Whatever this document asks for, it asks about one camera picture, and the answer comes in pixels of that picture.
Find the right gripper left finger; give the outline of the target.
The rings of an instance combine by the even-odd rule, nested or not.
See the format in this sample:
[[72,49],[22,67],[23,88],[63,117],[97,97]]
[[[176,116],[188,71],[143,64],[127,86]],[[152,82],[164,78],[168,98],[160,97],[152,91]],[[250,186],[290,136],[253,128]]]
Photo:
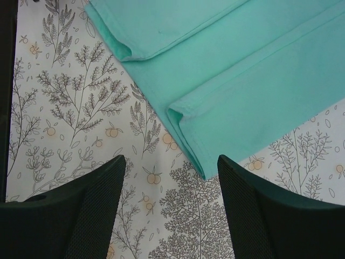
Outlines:
[[23,202],[1,203],[1,258],[106,258],[126,160]]

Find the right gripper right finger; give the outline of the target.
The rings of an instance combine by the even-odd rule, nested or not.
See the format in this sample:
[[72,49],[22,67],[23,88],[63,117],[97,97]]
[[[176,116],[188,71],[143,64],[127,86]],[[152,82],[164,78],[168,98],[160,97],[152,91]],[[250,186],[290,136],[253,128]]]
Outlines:
[[307,198],[220,155],[218,176],[236,258],[344,258],[344,206]]

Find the teal t shirt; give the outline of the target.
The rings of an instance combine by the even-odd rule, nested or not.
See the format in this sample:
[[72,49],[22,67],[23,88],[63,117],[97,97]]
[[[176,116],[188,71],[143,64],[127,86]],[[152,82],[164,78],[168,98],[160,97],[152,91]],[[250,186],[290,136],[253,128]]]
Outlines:
[[204,179],[344,98],[344,1],[89,1],[108,48]]

